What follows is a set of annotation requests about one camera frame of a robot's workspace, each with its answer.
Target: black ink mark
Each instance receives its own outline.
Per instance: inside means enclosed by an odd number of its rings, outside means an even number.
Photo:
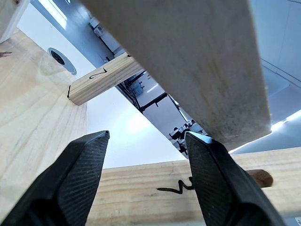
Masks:
[[[99,75],[99,74],[104,74],[104,73],[107,73],[108,71],[103,69],[103,72],[100,72],[100,73],[97,73],[97,74],[93,74],[89,77],[89,79],[93,79],[95,76]]]
[[[0,58],[1,57],[7,57],[9,54],[11,54],[12,52],[0,52]]]
[[[71,88],[71,85],[69,86],[67,98],[69,98],[70,88]]]
[[[182,180],[178,181],[179,184],[179,190],[173,189],[173,188],[165,188],[165,187],[159,187],[157,188],[158,191],[163,191],[163,192],[174,192],[177,194],[183,194],[183,187],[187,190],[193,190],[193,182],[192,182],[192,177],[189,177],[189,180],[191,181],[191,186],[187,186]]]

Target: circular hole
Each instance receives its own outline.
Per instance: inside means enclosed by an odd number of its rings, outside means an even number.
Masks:
[[[71,61],[60,51],[55,48],[48,48],[47,52],[71,74],[76,75],[76,69]]]
[[[60,55],[58,55],[56,52],[54,52],[53,50],[50,51],[51,56],[60,64],[65,65],[64,60],[60,57]]]

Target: pine wood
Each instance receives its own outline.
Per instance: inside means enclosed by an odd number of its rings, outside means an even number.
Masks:
[[[143,69],[135,59],[124,53],[74,81],[70,86],[69,99],[77,105],[82,105],[141,70]]]
[[[0,222],[33,180],[87,130],[67,98],[74,76],[17,30],[0,44]]]
[[[301,215],[301,148],[233,155],[245,170],[264,169],[274,178],[264,193],[283,217]],[[158,187],[178,189],[178,180],[191,185],[188,161],[104,169],[90,211],[89,226],[201,225],[204,221],[195,191],[162,192]]]
[[[228,150],[270,133],[248,0],[82,2]]]
[[[0,43],[9,39],[30,0],[0,1]]]

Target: wooden frame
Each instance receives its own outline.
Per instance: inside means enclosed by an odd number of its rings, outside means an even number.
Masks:
[[[274,178],[263,188],[283,217],[301,215],[301,148],[233,155],[245,170],[264,169]],[[161,225],[204,223],[196,193],[178,189],[178,180],[191,185],[188,161],[104,169],[87,225]]]

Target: wooden plank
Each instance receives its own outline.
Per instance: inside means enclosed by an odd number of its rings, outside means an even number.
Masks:
[[[132,56],[124,53],[74,81],[70,86],[69,99],[82,105],[142,70]]]
[[[75,80],[21,31],[0,44],[0,222],[32,181],[87,130],[87,106],[67,98]]]
[[[248,0],[82,2],[228,150],[270,133]]]
[[[9,39],[30,0],[0,1],[0,43]]]
[[[301,215],[301,148],[233,155],[245,170],[264,169],[274,178],[263,188],[283,217]],[[104,169],[87,225],[161,225],[191,223],[203,218],[195,191],[183,194],[158,191],[178,189],[178,180],[191,185],[188,161]]]

